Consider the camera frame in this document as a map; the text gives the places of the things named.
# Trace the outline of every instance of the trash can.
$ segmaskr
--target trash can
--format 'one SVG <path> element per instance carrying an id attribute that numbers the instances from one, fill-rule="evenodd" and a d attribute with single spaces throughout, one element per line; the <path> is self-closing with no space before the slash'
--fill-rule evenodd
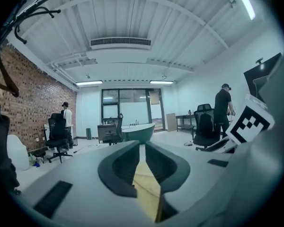
<path id="1" fill-rule="evenodd" d="M 88 140 L 91 140 L 90 128 L 87 128 L 87 129 L 86 129 L 86 138 L 87 138 Z"/>

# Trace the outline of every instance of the white wall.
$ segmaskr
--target white wall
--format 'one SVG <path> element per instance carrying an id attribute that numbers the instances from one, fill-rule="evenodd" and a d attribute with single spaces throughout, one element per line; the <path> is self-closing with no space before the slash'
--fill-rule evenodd
<path id="1" fill-rule="evenodd" d="M 186 114 L 189 109 L 196 110 L 200 104 L 210 103 L 214 107 L 215 95 L 224 83 L 231 86 L 233 105 L 240 110 L 245 94 L 249 92 L 244 72 L 255 67 L 255 62 L 261 57 L 266 61 L 279 52 L 284 54 L 282 33 L 272 21 L 263 23 L 177 84 L 179 114 Z"/>
<path id="2" fill-rule="evenodd" d="M 77 93 L 76 128 L 77 136 L 86 137 L 86 128 L 90 128 L 91 136 L 98 136 L 97 125 L 101 122 L 99 87 L 81 88 Z"/>
<path id="3" fill-rule="evenodd" d="M 178 91 L 177 86 L 173 84 L 170 87 L 163 87 L 161 89 L 162 92 L 162 101 L 163 101 L 163 108 L 164 108 L 164 118 L 165 118 L 165 127 L 168 129 L 167 126 L 167 119 L 166 114 L 173 114 L 179 115 L 178 112 Z"/>

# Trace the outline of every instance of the white floor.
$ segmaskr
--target white floor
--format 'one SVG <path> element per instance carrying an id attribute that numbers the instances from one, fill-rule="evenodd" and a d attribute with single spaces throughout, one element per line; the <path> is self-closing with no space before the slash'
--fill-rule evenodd
<path id="1" fill-rule="evenodd" d="M 152 141 L 160 142 L 167 145 L 172 145 L 175 147 L 185 147 L 195 150 L 194 146 L 184 146 L 184 143 L 192 141 L 192 136 L 189 132 L 182 131 L 172 131 L 172 132 L 157 132 L 153 134 L 151 138 Z M 97 150 L 99 148 L 108 147 L 108 144 L 99 144 L 98 140 L 81 140 L 78 139 L 78 145 L 74 146 L 73 149 L 70 149 L 68 153 L 76 157 L 77 155 L 84 154 L 86 152 Z M 39 161 L 40 167 L 30 166 L 26 171 L 16 171 L 17 179 L 20 182 L 18 190 L 23 191 L 26 189 L 32 182 L 37 180 L 39 177 L 43 176 L 47 172 L 54 169 L 56 166 L 60 165 L 60 159 L 57 157 L 52 160 L 51 163 L 48 162 L 47 158 L 51 157 L 53 152 L 51 150 L 46 151 L 45 163 L 43 164 Z M 63 157 L 62 161 L 71 159 L 72 157 Z M 141 146 L 140 149 L 140 160 L 145 161 L 145 146 Z"/>

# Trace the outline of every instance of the man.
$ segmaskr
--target man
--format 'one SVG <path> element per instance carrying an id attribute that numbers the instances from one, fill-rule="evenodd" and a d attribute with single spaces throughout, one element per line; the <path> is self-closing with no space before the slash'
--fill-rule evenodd
<path id="1" fill-rule="evenodd" d="M 227 108 L 229 107 L 229 110 L 231 112 L 231 115 L 235 115 L 235 112 L 233 111 L 233 106 L 231 102 L 231 95 L 229 91 L 231 90 L 231 87 L 229 87 L 228 84 L 223 84 L 222 89 L 220 92 L 217 93 L 215 98 L 215 104 L 214 104 L 214 124 L 216 128 L 216 132 L 220 134 L 221 126 L 223 129 L 223 138 L 227 136 L 226 130 L 229 127 L 229 122 L 227 118 Z"/>
<path id="2" fill-rule="evenodd" d="M 66 120 L 65 128 L 67 129 L 67 140 L 68 140 L 69 148 L 72 149 L 74 142 L 71 136 L 71 110 L 68 109 L 68 102 L 64 102 L 62 104 L 62 107 L 64 108 L 63 118 Z"/>

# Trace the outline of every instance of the green bathtub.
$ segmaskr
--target green bathtub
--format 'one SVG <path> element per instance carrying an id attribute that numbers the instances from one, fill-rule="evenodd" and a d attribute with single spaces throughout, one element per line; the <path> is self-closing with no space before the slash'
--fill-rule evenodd
<path id="1" fill-rule="evenodd" d="M 151 139 L 154 128 L 154 123 L 140 124 L 122 130 L 122 136 L 124 141 L 138 140 L 140 144 L 145 144 Z"/>

